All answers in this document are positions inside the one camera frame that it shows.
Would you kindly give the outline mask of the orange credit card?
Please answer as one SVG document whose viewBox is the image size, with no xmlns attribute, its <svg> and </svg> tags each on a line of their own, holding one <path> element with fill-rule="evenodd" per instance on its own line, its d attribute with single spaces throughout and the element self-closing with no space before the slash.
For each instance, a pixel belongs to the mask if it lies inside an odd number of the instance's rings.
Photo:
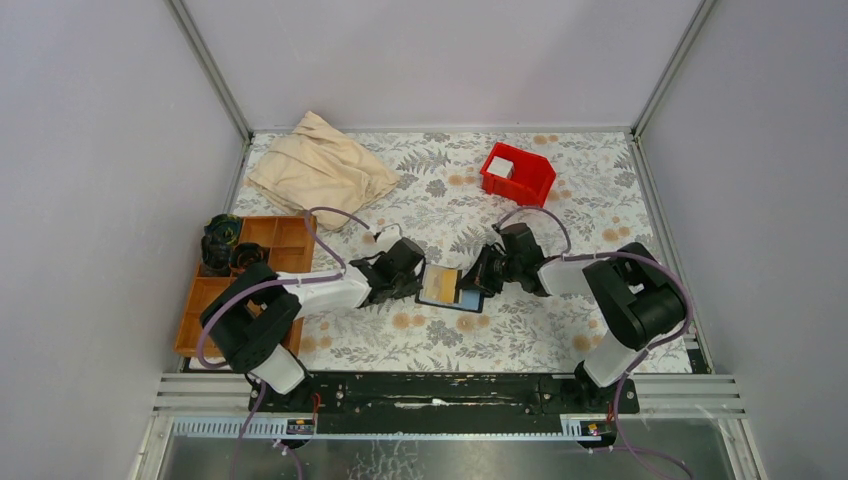
<svg viewBox="0 0 848 480">
<path fill-rule="evenodd" d="M 455 304 L 459 299 L 457 284 L 461 272 L 455 268 L 428 265 L 423 273 L 419 299 L 429 304 Z"/>
</svg>

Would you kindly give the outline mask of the black leather card holder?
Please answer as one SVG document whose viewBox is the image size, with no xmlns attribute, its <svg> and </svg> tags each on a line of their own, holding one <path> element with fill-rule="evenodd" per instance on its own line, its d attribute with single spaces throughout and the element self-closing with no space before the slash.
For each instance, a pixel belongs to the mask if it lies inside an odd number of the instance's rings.
<svg viewBox="0 0 848 480">
<path fill-rule="evenodd" d="M 479 291 L 461 289 L 459 281 L 462 271 L 439 265 L 427 264 L 421 274 L 422 288 L 415 296 L 415 303 L 425 306 L 481 313 L 485 298 Z"/>
</svg>

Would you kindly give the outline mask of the red plastic bin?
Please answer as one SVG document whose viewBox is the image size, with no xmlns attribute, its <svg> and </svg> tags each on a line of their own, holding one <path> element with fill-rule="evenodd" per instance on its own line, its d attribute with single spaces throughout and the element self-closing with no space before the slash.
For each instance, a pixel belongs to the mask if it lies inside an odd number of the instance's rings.
<svg viewBox="0 0 848 480">
<path fill-rule="evenodd" d="M 492 176 L 486 172 L 495 156 L 514 163 L 514 172 L 510 179 Z M 503 142 L 494 144 L 479 173 L 482 176 L 481 188 L 485 193 L 512 200 L 519 206 L 543 207 L 556 180 L 556 172 L 546 157 Z"/>
</svg>

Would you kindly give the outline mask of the stack of credit cards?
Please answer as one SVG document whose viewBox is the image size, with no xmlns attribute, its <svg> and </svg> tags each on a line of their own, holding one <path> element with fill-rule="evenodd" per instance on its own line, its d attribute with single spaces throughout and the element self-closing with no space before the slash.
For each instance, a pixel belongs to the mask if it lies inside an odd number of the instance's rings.
<svg viewBox="0 0 848 480">
<path fill-rule="evenodd" d="M 508 159 L 495 156 L 491 159 L 486 172 L 492 176 L 510 179 L 514 172 L 514 163 Z"/>
</svg>

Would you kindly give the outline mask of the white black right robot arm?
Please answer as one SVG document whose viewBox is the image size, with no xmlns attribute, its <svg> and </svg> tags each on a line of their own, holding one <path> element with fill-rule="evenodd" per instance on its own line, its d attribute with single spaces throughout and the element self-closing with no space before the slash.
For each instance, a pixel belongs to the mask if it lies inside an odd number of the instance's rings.
<svg viewBox="0 0 848 480">
<path fill-rule="evenodd" d="M 487 298 L 501 293 L 506 283 L 540 297 L 591 296 L 607 332 L 575 369 L 573 396 L 583 410 L 601 410 L 613 398 L 614 383 L 691 323 L 691 299 L 679 278 L 638 242 L 611 252 L 547 256 L 524 223 L 509 225 L 499 235 L 500 242 L 481 249 L 458 286 Z"/>
</svg>

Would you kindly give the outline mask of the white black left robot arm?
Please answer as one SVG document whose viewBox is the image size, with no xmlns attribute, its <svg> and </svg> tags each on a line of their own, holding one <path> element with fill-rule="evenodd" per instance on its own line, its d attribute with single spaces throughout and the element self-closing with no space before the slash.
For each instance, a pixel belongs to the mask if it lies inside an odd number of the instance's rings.
<svg viewBox="0 0 848 480">
<path fill-rule="evenodd" d="M 299 410 L 310 397 L 308 373 L 282 345 L 294 321 L 413 297 L 424 265 L 424 251 L 406 237 L 336 272 L 290 274 L 252 264 L 200 315 L 197 350 L 210 339 L 233 372 L 259 379 L 285 410 Z"/>
</svg>

